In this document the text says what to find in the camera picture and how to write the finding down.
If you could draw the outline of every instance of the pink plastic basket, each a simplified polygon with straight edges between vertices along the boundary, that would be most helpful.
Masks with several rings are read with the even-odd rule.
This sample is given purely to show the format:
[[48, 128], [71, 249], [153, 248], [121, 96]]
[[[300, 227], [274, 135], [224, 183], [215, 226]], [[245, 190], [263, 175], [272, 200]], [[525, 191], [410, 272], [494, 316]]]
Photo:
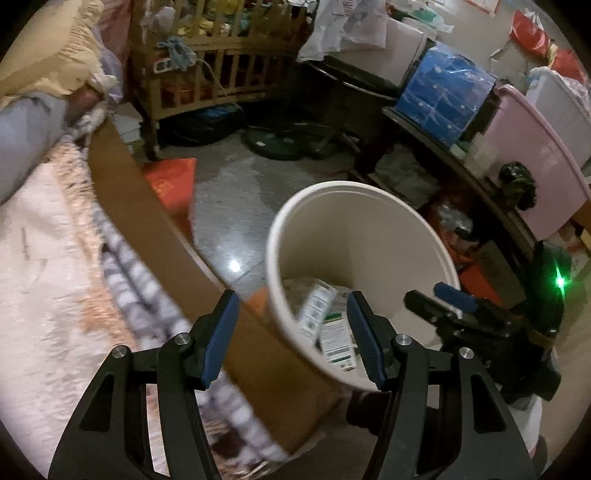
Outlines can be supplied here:
[[[523, 163], [535, 178], [538, 202], [519, 214], [538, 240], [547, 239], [591, 199], [583, 173], [546, 119], [516, 88], [496, 90], [501, 105], [485, 132], [498, 151], [498, 167]], [[491, 175], [498, 182], [498, 169]]]

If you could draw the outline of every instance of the metal screw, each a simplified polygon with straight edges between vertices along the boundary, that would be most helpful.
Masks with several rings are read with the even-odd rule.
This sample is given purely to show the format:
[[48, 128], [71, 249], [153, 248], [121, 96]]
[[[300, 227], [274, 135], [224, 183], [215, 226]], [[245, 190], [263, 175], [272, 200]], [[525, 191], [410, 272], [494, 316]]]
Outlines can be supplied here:
[[407, 346], [410, 345], [413, 342], [413, 339], [410, 337], [410, 335], [407, 335], [406, 333], [401, 333], [400, 335], [396, 336], [396, 343], [402, 346]]
[[462, 348], [460, 348], [460, 355], [464, 357], [466, 360], [474, 358], [474, 352], [467, 346], [463, 346]]
[[187, 332], [178, 333], [174, 336], [174, 343], [177, 345], [186, 345], [191, 341], [191, 336]]
[[122, 358], [127, 353], [127, 347], [125, 345], [118, 345], [111, 350], [111, 355], [115, 358]]

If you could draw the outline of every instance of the blue storage box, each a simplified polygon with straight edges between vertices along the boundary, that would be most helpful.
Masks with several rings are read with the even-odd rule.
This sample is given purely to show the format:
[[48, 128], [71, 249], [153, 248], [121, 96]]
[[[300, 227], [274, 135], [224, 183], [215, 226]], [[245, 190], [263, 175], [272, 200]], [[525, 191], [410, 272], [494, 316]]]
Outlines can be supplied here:
[[438, 42], [425, 54], [395, 110], [451, 147], [486, 100], [495, 80]]

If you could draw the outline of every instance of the paper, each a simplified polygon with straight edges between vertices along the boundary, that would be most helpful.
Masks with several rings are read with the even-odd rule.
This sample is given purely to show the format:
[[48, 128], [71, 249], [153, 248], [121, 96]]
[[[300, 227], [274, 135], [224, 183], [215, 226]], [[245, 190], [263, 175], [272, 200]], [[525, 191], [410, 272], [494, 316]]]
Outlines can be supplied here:
[[324, 317], [329, 312], [336, 294], [337, 291], [331, 285], [319, 280], [298, 314], [298, 328], [311, 345], [318, 340]]
[[453, 32], [453, 27], [454, 25], [438, 25], [437, 29], [441, 32], [441, 33], [451, 33]]
[[320, 334], [320, 346], [324, 358], [343, 370], [354, 369], [357, 365], [349, 324], [342, 314], [326, 317]]
[[499, 8], [501, 0], [465, 0], [471, 5], [480, 8], [488, 14], [494, 15]]

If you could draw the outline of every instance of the white bucket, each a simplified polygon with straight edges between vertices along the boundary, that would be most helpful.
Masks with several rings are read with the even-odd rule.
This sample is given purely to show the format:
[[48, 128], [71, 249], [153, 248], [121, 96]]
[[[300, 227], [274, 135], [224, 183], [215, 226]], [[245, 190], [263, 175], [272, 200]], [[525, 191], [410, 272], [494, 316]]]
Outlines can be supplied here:
[[376, 390], [361, 359], [351, 371], [327, 362], [298, 331], [282, 279], [314, 277], [360, 290], [372, 310], [398, 333], [423, 345], [435, 328], [405, 309], [409, 290], [433, 296], [444, 281], [459, 288], [452, 259], [428, 223], [402, 200], [349, 181], [312, 185], [281, 208], [267, 241], [269, 305], [279, 330], [300, 355], [326, 375], [360, 390]]

